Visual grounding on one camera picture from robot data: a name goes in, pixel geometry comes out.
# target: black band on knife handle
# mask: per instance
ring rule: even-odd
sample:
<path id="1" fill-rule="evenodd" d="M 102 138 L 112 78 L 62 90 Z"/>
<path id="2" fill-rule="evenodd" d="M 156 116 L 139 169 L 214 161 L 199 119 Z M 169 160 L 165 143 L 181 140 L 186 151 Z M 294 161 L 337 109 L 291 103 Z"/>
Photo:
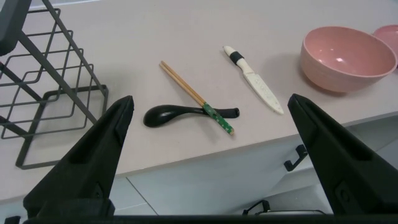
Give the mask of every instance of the black band on knife handle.
<path id="1" fill-rule="evenodd" d="M 239 59 L 244 58 L 241 54 L 239 54 L 239 52 L 233 52 L 229 58 L 232 60 L 232 62 L 236 64 L 236 62 L 238 62 Z"/>

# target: pink bowl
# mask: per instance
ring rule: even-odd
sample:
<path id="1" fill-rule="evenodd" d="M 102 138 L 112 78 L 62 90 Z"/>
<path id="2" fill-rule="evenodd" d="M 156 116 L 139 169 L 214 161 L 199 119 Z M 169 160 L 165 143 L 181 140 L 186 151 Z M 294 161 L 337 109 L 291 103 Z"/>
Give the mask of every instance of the pink bowl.
<path id="1" fill-rule="evenodd" d="M 316 85 L 351 92 L 376 83 L 397 67 L 397 58 L 383 41 L 345 27 L 321 27 L 304 38 L 300 63 Z"/>
<path id="2" fill-rule="evenodd" d="M 373 35 L 384 41 L 398 56 L 398 25 L 380 27 Z"/>

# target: spoon handle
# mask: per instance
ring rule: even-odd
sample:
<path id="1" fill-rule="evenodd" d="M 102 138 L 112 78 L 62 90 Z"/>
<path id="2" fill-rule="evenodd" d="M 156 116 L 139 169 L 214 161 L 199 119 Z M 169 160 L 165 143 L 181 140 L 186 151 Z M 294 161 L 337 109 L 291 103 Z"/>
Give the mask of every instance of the spoon handle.
<path id="1" fill-rule="evenodd" d="M 186 113 L 196 113 L 209 116 L 203 108 L 184 107 Z M 239 116 L 239 109 L 215 109 L 218 114 L 224 118 L 237 118 Z"/>

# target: kitchen knife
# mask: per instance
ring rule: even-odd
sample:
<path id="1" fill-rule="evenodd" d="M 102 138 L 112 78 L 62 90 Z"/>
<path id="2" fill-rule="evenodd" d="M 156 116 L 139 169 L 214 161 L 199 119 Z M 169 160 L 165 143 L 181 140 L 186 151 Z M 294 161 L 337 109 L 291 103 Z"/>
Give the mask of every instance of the kitchen knife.
<path id="1" fill-rule="evenodd" d="M 276 113 L 283 114 L 284 111 L 280 106 L 278 99 L 271 92 L 262 78 L 258 74 L 254 73 L 253 69 L 251 69 L 251 67 L 245 61 L 244 57 L 230 46 L 224 46 L 223 48 L 232 62 L 241 68 L 246 81 L 248 81 L 250 86 L 262 98 L 262 100 L 264 100 L 266 105 L 268 105 Z"/>

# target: black wire rack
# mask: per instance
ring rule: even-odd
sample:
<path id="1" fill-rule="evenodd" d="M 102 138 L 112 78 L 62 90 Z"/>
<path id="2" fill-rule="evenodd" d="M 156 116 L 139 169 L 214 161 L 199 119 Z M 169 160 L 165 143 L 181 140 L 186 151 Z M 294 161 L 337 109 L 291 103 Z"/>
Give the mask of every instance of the black wire rack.
<path id="1" fill-rule="evenodd" d="M 1 133 L 1 139 L 24 138 L 24 143 L 22 144 L 21 150 L 16 160 L 16 166 L 21 169 L 34 169 L 38 167 L 55 165 L 58 161 L 48 161 L 36 164 L 24 164 L 26 155 L 29 151 L 32 141 L 34 140 L 34 137 L 39 134 L 49 134 L 49 133 L 58 133 L 62 131 L 73 131 L 73 130 L 84 129 L 87 125 L 87 120 L 90 120 L 92 123 L 95 123 L 97 119 L 93 116 L 93 114 L 89 110 L 91 91 L 93 90 L 100 91 L 104 98 L 102 114 L 106 111 L 106 105 L 108 100 L 108 89 L 106 85 L 102 85 L 100 81 L 97 79 L 97 77 L 94 74 L 93 64 L 89 64 L 86 61 L 86 59 L 83 56 L 84 50 L 78 48 L 78 46 L 74 42 L 73 31 L 68 30 L 63 25 L 60 19 L 61 10 L 53 8 L 49 0 L 42 0 L 46 9 L 29 11 L 30 2 L 31 1 L 27 0 L 7 0 L 3 5 L 3 9 L 6 8 L 8 10 L 2 10 L 0 12 L 0 22 L 9 25 L 8 29 L 2 29 L 0 27 L 0 37 L 3 37 L 2 39 L 0 39 L 0 55 L 6 55 L 9 54 L 10 52 L 12 53 L 18 42 L 22 44 L 24 48 L 29 52 L 27 54 L 11 55 L 7 58 L 6 63 L 0 62 L 0 80 L 3 75 L 7 76 L 11 80 L 11 82 L 8 83 L 0 83 L 0 88 L 4 86 L 17 86 L 17 90 L 12 99 L 12 102 L 0 105 L 0 108 L 9 108 L 7 117 L 0 116 L 0 125 L 4 127 Z M 52 30 L 50 32 L 25 34 L 22 31 L 22 26 L 24 24 L 25 18 L 29 14 L 38 14 L 38 13 L 49 13 L 51 15 L 51 17 L 54 19 Z M 65 38 L 68 40 L 67 49 L 50 51 L 55 35 L 65 36 Z M 44 52 L 41 52 L 30 39 L 31 37 L 39 37 L 39 36 L 49 37 L 49 41 L 47 43 Z M 71 52 L 76 53 L 76 55 L 80 60 L 79 64 L 68 66 L 68 59 L 70 57 Z M 58 54 L 58 53 L 65 53 L 66 55 L 65 60 L 63 62 L 62 67 L 54 68 L 54 66 L 49 62 L 48 57 L 49 55 Z M 15 74 L 11 69 L 8 68 L 8 65 L 10 64 L 11 61 L 18 60 L 21 57 L 35 58 L 36 61 L 40 63 L 40 69 L 33 71 L 26 71 L 25 74 L 20 76 L 18 74 Z M 78 70 L 76 76 L 75 88 L 71 88 L 64 79 L 66 71 L 71 69 Z M 90 74 L 90 84 L 88 86 L 79 86 L 82 69 L 86 69 Z M 58 89 L 47 91 L 44 93 L 43 97 L 41 97 L 29 85 L 38 83 L 42 78 L 42 74 L 44 72 L 48 73 L 57 82 Z M 26 80 L 27 76 L 32 73 L 37 74 L 36 78 L 34 80 L 27 81 Z M 34 100 L 17 103 L 16 100 L 21 91 L 25 91 Z M 86 105 L 77 96 L 77 93 L 85 91 L 88 92 Z M 73 105 L 70 114 L 64 116 L 53 116 L 53 117 L 43 118 L 42 115 L 46 105 L 48 105 L 48 103 L 57 101 L 60 98 L 60 95 L 67 95 L 72 100 Z M 14 111 L 14 109 L 18 106 L 24 106 L 24 105 L 37 105 L 37 111 L 34 115 L 34 118 L 22 119 L 19 121 L 11 121 L 10 119 L 12 117 L 12 112 Z M 85 115 L 84 123 L 81 126 L 75 128 L 60 128 L 57 130 L 37 132 L 37 127 L 41 121 L 72 117 L 73 114 L 75 113 L 75 106 L 77 106 L 81 110 L 81 112 Z M 19 124 L 23 123 L 30 123 L 28 131 L 22 129 L 19 126 Z M 16 135 L 5 136 L 6 130 L 10 130 Z"/>

